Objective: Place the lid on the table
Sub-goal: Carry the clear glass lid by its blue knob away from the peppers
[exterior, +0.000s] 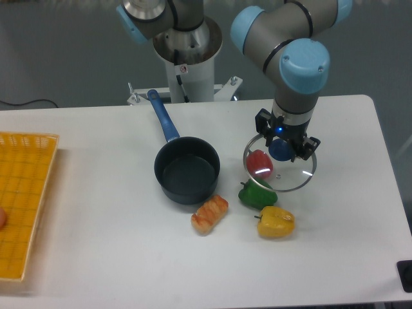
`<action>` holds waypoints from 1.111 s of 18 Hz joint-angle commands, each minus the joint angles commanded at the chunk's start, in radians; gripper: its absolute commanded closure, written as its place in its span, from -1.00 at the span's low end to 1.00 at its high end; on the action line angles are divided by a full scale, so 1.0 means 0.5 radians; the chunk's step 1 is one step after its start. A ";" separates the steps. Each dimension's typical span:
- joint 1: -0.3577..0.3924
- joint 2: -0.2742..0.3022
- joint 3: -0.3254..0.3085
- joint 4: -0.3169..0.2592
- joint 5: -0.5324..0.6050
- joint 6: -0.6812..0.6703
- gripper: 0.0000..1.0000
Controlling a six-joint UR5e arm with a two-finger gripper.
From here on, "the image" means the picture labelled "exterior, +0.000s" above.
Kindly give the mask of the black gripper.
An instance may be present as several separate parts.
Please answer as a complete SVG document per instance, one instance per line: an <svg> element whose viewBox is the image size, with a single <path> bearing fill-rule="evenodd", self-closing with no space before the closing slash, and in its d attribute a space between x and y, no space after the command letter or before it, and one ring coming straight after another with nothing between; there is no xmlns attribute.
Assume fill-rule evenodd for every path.
<svg viewBox="0 0 412 309"><path fill-rule="evenodd" d="M291 162L297 158L307 161L321 144L318 138L307 137L309 122L310 112L293 114L283 109L272 109L270 113L261 109L255 116L256 131L265 139L265 146L272 146L276 140L289 143Z"/></svg>

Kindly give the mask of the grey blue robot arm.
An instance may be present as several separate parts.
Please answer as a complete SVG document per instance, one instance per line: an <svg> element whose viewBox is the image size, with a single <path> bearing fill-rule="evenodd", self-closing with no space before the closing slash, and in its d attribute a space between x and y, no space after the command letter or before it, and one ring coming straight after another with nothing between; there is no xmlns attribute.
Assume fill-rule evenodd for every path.
<svg viewBox="0 0 412 309"><path fill-rule="evenodd" d="M313 36L347 18L351 8L351 1L285 1L273 12L247 7L232 22L233 44L276 88L272 110L256 117L276 160L307 160L319 146L306 130L328 79L330 56ZM202 1L121 1L117 14L132 40L153 43L172 102L214 99L214 58L223 37Z"/></svg>

